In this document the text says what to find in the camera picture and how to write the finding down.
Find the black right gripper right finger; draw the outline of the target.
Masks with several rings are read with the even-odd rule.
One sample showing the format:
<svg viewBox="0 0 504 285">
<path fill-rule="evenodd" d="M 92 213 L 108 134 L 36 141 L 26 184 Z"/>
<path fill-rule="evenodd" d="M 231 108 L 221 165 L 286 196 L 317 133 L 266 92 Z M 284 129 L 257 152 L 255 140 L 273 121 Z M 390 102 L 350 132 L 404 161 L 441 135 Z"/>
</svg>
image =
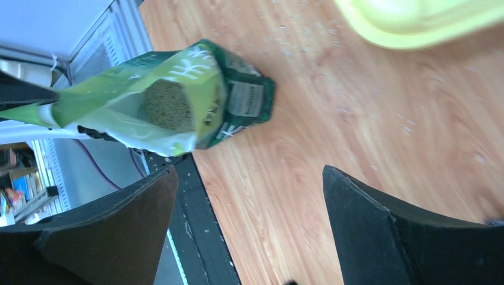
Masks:
<svg viewBox="0 0 504 285">
<path fill-rule="evenodd" d="M 323 194 L 345 284 L 502 284 L 503 226 L 412 205 L 336 167 Z"/>
</svg>

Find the green cat litter bag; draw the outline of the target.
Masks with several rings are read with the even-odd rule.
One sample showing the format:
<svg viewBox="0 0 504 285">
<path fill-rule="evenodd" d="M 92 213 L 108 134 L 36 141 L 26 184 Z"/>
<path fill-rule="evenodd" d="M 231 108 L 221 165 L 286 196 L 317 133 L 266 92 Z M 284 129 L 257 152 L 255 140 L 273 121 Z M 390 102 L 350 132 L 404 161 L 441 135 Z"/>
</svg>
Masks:
<svg viewBox="0 0 504 285">
<path fill-rule="evenodd" d="M 179 51 L 147 52 L 63 90 L 45 88 L 59 94 L 57 102 L 1 111 L 1 143 L 93 138 L 175 157 L 267 122 L 276 84 L 201 39 Z"/>
</svg>

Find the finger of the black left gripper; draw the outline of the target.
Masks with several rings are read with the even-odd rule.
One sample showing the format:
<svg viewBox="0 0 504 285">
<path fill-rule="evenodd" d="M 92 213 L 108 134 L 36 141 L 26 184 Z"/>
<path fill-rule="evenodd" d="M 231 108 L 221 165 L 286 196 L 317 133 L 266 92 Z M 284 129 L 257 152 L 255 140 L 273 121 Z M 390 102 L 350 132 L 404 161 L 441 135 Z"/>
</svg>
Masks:
<svg viewBox="0 0 504 285">
<path fill-rule="evenodd" d="M 32 103 L 55 103 L 59 94 L 1 71 L 1 111 Z"/>
</svg>

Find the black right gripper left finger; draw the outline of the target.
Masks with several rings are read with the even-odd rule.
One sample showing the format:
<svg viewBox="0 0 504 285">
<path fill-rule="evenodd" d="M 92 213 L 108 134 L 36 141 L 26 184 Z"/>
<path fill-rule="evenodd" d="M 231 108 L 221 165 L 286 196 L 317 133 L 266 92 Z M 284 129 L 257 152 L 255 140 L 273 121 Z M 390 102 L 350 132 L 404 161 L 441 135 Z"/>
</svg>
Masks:
<svg viewBox="0 0 504 285">
<path fill-rule="evenodd" d="M 178 190 L 173 166 L 35 224 L 1 228 L 2 284 L 153 284 Z"/>
</svg>

